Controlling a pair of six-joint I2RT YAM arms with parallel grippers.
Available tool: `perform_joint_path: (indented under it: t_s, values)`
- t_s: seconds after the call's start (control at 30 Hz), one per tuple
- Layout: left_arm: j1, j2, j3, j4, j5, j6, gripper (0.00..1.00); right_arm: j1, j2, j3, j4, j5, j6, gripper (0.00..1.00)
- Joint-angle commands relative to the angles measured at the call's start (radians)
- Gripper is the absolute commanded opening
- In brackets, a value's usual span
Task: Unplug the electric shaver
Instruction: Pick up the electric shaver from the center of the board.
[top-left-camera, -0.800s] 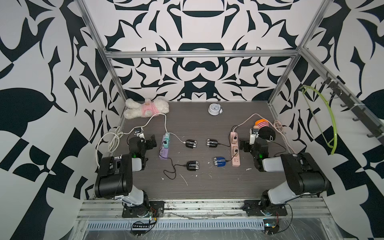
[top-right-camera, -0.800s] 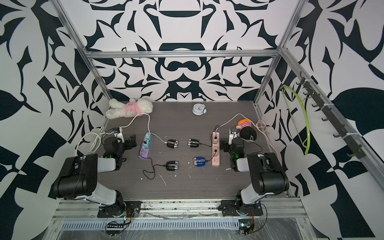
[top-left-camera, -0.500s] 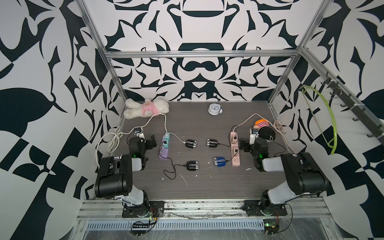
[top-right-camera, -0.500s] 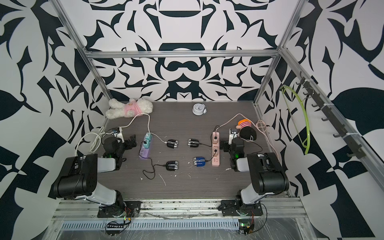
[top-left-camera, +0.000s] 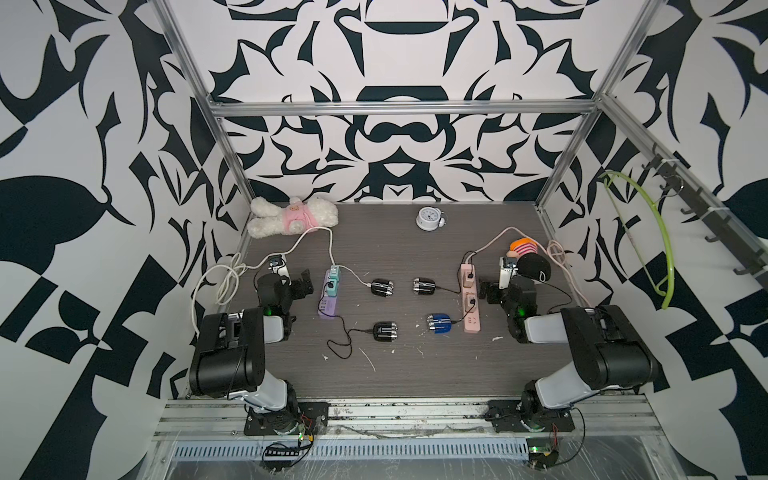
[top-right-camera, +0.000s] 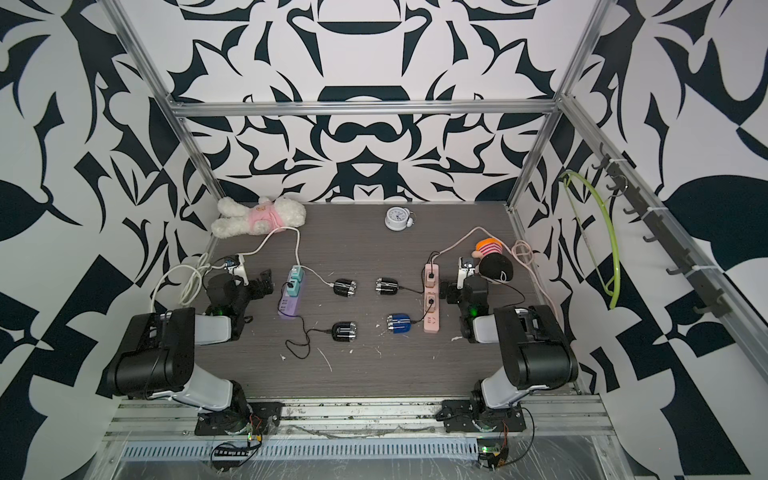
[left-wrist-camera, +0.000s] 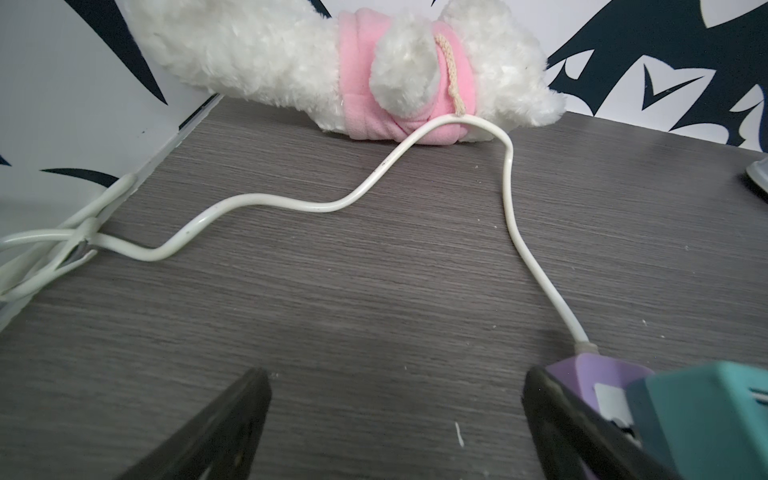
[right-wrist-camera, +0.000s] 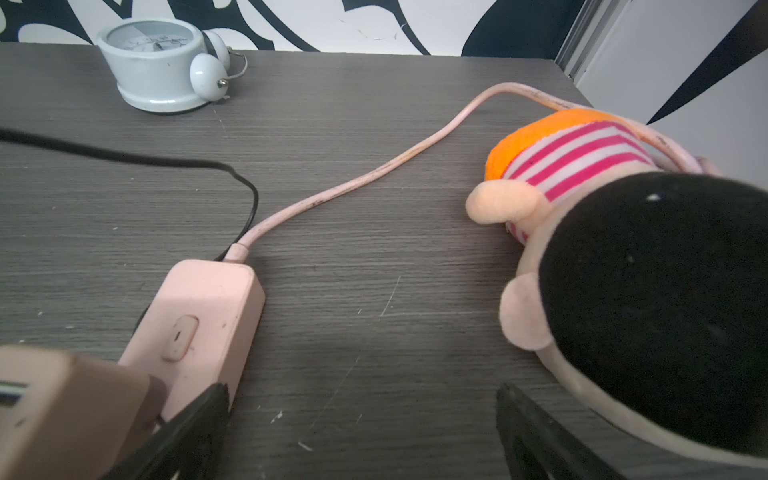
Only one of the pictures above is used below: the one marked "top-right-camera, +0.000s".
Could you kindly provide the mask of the teal USB charger front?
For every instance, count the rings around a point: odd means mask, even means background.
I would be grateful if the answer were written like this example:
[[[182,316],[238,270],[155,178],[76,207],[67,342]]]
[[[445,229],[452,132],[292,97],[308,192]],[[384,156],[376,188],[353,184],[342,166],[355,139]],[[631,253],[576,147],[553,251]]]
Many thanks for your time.
[[[285,285],[285,294],[291,298],[298,297],[301,291],[302,281],[299,279],[290,279]]]

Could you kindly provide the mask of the teal usb charger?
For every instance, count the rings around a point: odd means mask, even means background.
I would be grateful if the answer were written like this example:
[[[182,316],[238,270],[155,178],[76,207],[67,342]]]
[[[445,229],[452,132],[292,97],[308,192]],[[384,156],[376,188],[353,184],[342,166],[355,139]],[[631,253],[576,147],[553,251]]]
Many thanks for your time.
[[[285,285],[285,294],[291,298],[298,297],[301,291],[302,281],[299,279],[290,279]]]
[[[304,269],[301,265],[294,265],[289,273],[289,281],[292,283],[299,284],[303,281],[304,278]]]

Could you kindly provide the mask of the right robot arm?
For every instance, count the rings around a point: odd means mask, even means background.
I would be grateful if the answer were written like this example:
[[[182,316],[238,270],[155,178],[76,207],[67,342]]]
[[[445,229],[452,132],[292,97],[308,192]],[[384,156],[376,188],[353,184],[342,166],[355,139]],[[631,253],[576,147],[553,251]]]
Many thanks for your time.
[[[526,429],[521,401],[578,377],[576,357],[547,305],[492,309],[489,283],[475,275],[440,284],[440,297],[460,309],[462,337],[499,347],[501,367],[479,380],[467,400],[444,400],[435,420],[447,432],[500,433]]]

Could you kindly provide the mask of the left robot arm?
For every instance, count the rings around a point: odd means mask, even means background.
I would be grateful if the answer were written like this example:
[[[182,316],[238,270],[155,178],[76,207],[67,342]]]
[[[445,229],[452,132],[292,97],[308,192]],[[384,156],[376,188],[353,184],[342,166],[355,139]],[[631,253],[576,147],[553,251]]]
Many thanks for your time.
[[[249,403],[238,382],[199,366],[195,348],[239,340],[252,320],[248,305],[273,292],[269,269],[248,280],[220,274],[208,285],[203,313],[183,307],[132,317],[106,369],[108,393],[192,407],[198,411],[197,436],[266,434],[271,415]]]

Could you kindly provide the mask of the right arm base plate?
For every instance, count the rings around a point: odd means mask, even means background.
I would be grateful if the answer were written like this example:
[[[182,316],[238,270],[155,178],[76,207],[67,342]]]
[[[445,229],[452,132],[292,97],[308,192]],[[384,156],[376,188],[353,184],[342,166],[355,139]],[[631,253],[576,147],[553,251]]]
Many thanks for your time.
[[[443,400],[435,420],[448,433],[517,433],[527,428],[520,407],[488,409],[472,400]]]

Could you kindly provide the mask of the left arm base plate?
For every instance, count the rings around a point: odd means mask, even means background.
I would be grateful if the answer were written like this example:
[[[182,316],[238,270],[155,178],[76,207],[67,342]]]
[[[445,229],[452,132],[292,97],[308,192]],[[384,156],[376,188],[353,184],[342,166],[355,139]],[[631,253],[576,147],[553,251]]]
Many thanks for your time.
[[[281,423],[282,402],[249,402],[245,408],[231,407],[198,415],[196,436],[266,435]]]

